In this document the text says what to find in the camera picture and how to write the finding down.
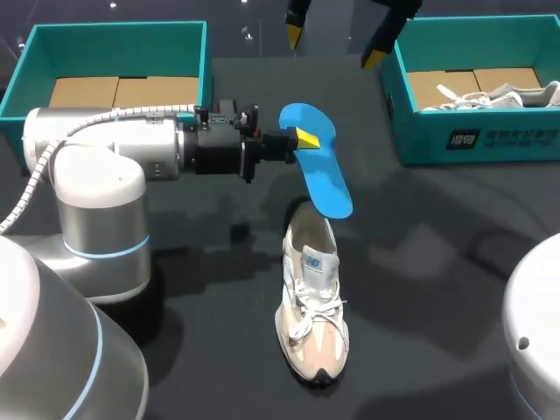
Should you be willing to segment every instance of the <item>yellow robot fingertip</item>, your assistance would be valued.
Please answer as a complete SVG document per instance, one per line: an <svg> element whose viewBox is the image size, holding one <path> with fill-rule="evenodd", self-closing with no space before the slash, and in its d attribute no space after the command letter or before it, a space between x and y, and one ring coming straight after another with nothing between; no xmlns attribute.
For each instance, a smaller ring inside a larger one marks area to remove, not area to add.
<svg viewBox="0 0 560 420"><path fill-rule="evenodd" d="M298 46L299 39L301 38L301 32L304 28L295 26L294 24L286 24L288 29L288 40L290 41L290 48L295 50Z"/></svg>
<svg viewBox="0 0 560 420"><path fill-rule="evenodd" d="M378 51L378 50L373 50L371 52L371 54L369 54L369 57L367 57L366 62L364 63L363 68L365 70L369 70L371 69L373 66L375 66L377 63L383 61L383 59L385 57L387 57L388 54L386 52L383 51Z"/></svg>
<svg viewBox="0 0 560 420"><path fill-rule="evenodd" d="M320 147L319 138L313 134L309 134L302 129L296 128L297 131L297 148L298 149L318 149Z"/></svg>

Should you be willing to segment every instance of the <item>shoelace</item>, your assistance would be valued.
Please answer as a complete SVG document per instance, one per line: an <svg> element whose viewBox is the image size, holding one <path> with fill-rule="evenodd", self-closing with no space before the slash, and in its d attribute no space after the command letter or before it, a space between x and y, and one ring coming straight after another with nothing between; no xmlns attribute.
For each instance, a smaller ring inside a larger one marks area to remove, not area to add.
<svg viewBox="0 0 560 420"><path fill-rule="evenodd" d="M336 290L334 293L320 292L319 295L326 302L319 305L310 306L310 296L308 291L305 289L303 282L296 282L295 285L296 299L297 303L300 305L301 312L304 317L297 324L292 325L288 331L290 340L300 341L307 334L309 334L313 328L313 322L316 320L323 320L330 322L340 333L346 347L346 351L349 350L348 338L345 335L344 327L340 325L333 316L336 314L337 309L342 308L342 304L346 301L340 300L340 283L336 281Z"/></svg>
<svg viewBox="0 0 560 420"><path fill-rule="evenodd" d="M486 92L473 92L471 94L463 94L461 96L452 92L444 85L437 85L443 95L451 99L452 103L446 103L434 109L474 109L474 108L491 108L492 102Z"/></svg>

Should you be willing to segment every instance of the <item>shoe insole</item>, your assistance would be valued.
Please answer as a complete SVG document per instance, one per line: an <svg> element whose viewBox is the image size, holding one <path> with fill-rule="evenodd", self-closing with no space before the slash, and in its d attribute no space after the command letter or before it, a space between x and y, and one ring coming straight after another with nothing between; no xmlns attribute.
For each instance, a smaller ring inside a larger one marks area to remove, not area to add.
<svg viewBox="0 0 560 420"><path fill-rule="evenodd" d="M280 128L297 127L318 138L318 149L298 149L296 158L304 174L315 208L327 218L344 219L353 204L336 160L336 129L321 111L304 103L292 103L280 113Z"/></svg>

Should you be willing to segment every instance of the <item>sneaker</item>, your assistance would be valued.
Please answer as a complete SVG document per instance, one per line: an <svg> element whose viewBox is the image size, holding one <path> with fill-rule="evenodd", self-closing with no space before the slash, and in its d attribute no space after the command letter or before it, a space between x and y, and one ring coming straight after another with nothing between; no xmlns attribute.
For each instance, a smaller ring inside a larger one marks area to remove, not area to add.
<svg viewBox="0 0 560 420"><path fill-rule="evenodd" d="M485 92L474 92L461 96L453 93L443 85L437 85L443 95L452 100L450 103L438 107L428 107L425 111L447 110L447 109L518 109L523 108L523 100L515 91L504 92L491 97Z"/></svg>
<svg viewBox="0 0 560 420"><path fill-rule="evenodd" d="M502 97L511 93L518 94L526 108L560 107L560 82L552 81L547 87L539 89L519 89L511 85L502 85L488 94L489 99Z"/></svg>
<svg viewBox="0 0 560 420"><path fill-rule="evenodd" d="M333 230L310 201L297 208L283 239L283 281L275 321L284 356L299 378L327 385L347 361L348 328Z"/></svg>

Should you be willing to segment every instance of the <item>teal shoe box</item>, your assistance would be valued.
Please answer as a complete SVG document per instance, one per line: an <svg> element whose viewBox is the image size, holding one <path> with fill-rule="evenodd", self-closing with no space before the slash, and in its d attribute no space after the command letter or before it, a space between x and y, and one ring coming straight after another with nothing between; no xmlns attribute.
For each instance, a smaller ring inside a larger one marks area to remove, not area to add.
<svg viewBox="0 0 560 420"><path fill-rule="evenodd" d="M25 167L25 118L49 106L58 78L115 76L197 77L198 104L210 107L214 81L207 23L36 25L0 104L0 135L19 163Z"/></svg>
<svg viewBox="0 0 560 420"><path fill-rule="evenodd" d="M407 75L531 67L542 87L560 81L560 20L555 15L409 21L395 50L381 64L401 163L560 160L560 108L422 111Z"/></svg>

